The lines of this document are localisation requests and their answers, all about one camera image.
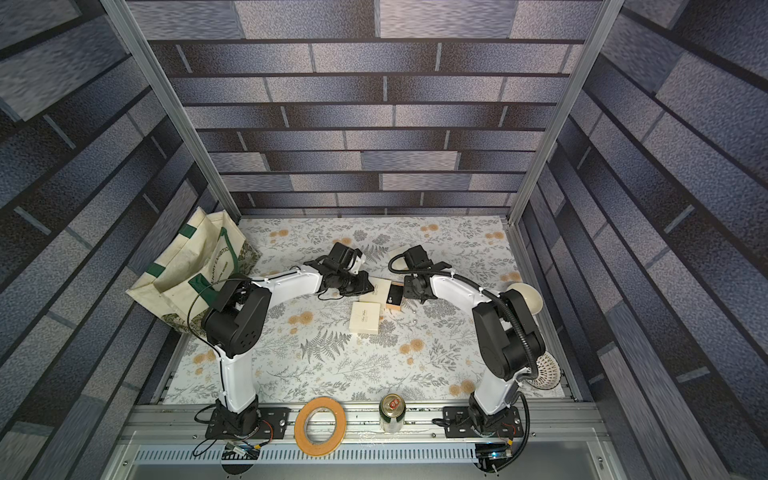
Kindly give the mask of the cream drawer jewelry box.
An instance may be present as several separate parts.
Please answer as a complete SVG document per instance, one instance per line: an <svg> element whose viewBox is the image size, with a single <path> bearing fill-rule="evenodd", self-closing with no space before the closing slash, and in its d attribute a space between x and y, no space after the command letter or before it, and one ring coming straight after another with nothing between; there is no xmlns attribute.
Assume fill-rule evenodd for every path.
<svg viewBox="0 0 768 480"><path fill-rule="evenodd" d="M381 305L372 302L352 304L349 330L354 334L377 335L379 332Z"/></svg>

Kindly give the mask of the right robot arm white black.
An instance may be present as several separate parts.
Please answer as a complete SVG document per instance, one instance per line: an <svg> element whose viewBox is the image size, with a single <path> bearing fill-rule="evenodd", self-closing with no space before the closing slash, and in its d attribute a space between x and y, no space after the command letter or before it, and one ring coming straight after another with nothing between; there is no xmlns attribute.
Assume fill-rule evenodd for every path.
<svg viewBox="0 0 768 480"><path fill-rule="evenodd" d="M388 270L402 275L419 301L445 300L472 317L485 365L470 395L476 418L500 418L517 401L520 383L539 378L546 345L535 320L543 297L534 287L518 282L503 292L486 288L445 262L433 262L420 245L392 257Z"/></svg>

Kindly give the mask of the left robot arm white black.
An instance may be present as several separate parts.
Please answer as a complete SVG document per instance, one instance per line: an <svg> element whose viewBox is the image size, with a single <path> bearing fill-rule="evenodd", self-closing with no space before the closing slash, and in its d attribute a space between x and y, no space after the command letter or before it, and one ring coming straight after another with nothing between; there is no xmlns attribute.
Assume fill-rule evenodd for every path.
<svg viewBox="0 0 768 480"><path fill-rule="evenodd" d="M330 289L342 297L371 293L374 287L363 270L365 260L361 250L336 242L329 254L275 276L233 273L219 283L221 289L213 297L202 327L219 356L219 403L226 411L237 415L255 404L252 355L269 310Z"/></svg>

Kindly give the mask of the cream ceramic bowl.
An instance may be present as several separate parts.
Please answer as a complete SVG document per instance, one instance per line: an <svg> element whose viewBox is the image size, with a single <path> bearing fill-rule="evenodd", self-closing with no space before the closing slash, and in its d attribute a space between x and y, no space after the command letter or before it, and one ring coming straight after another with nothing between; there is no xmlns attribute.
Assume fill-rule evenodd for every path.
<svg viewBox="0 0 768 480"><path fill-rule="evenodd" d="M517 282L512 283L507 287L507 291L517 291L525 300L525 303L533 316L538 315L544 306L544 300L540 292L533 286Z"/></svg>

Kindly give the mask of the green drink can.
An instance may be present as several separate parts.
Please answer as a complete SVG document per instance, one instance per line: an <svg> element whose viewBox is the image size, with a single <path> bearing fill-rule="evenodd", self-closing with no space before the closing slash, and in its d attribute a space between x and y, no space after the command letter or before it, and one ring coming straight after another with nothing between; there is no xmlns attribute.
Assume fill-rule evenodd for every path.
<svg viewBox="0 0 768 480"><path fill-rule="evenodd" d="M404 426L406 403L396 393L388 393L379 403L381 429L387 434L395 434Z"/></svg>

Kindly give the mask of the cream green tote bag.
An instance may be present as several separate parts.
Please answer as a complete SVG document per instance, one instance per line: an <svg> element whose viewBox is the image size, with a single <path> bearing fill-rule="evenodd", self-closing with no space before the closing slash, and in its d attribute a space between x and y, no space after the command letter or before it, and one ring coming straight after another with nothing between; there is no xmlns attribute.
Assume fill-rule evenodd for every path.
<svg viewBox="0 0 768 480"><path fill-rule="evenodd" d="M227 212L198 208L127 294L178 332L203 337L202 320L223 281L249 274L261 256Z"/></svg>

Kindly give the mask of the orange tape roll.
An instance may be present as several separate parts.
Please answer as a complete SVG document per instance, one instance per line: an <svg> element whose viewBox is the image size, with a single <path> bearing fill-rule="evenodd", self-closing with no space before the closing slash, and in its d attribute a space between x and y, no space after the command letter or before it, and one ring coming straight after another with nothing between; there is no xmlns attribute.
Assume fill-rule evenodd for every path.
<svg viewBox="0 0 768 480"><path fill-rule="evenodd" d="M296 417L295 443L310 457L324 457L341 445L346 428L343 406L330 397L317 397L306 403Z"/></svg>

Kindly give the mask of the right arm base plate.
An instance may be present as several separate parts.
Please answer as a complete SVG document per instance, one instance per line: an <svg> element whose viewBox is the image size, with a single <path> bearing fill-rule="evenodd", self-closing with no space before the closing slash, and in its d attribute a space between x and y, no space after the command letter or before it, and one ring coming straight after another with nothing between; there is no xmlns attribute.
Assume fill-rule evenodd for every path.
<svg viewBox="0 0 768 480"><path fill-rule="evenodd" d="M486 415L470 406L443 408L442 416L433 420L444 429L447 438L522 438L524 426L516 407L508 407L494 415Z"/></svg>

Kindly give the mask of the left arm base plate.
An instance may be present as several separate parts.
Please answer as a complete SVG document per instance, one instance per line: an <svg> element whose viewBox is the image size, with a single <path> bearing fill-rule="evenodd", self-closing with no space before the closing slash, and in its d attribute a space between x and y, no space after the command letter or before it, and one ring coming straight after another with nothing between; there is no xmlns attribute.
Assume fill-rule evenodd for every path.
<svg viewBox="0 0 768 480"><path fill-rule="evenodd" d="M285 407L249 407L236 414L217 403L206 422L205 438L248 441L283 439L290 412Z"/></svg>

